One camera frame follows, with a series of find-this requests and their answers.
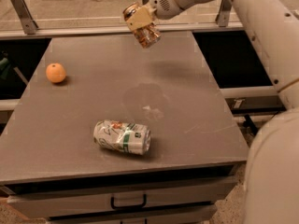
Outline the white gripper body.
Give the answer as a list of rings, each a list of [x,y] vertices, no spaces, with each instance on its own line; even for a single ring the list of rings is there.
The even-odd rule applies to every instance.
[[[161,20],[170,20],[186,9],[186,0],[149,0],[154,15]]]

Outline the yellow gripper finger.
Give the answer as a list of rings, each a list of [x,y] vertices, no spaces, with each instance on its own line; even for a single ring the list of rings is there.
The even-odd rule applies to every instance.
[[[150,25],[154,21],[155,8],[150,4],[132,3],[125,9],[125,22],[131,32]]]

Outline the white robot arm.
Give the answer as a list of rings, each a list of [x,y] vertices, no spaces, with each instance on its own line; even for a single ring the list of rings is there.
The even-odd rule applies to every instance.
[[[154,22],[213,0],[149,0],[123,11],[142,47],[160,34]],[[250,98],[277,95],[285,107],[257,132],[249,148],[242,224],[299,224],[299,20],[279,0],[228,0],[270,80],[246,88]]]

